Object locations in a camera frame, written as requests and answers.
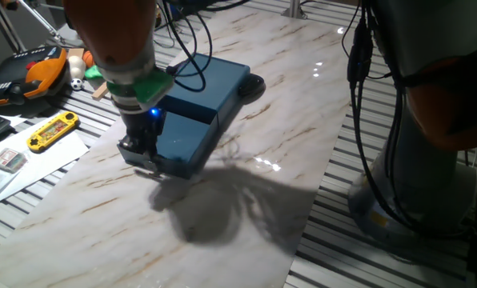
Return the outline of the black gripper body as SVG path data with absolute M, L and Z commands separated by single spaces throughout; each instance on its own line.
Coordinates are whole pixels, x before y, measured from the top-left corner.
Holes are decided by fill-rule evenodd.
M 157 149 L 158 137 L 162 134 L 166 111 L 162 108 L 153 107 L 139 114 L 123 114 L 123 123 L 126 126 L 126 135 L 137 138 L 139 152 Z

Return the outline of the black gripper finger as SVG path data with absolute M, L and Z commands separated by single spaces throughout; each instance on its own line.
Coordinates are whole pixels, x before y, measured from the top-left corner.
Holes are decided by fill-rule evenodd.
M 157 160 L 158 160 L 158 153 L 155 148 L 146 150 L 143 153 L 143 161 L 142 164 L 145 169 L 157 169 Z
M 120 150 L 129 151 L 131 153 L 139 152 L 139 144 L 137 138 L 133 138 L 129 135 L 125 135 L 119 142 L 118 148 Z

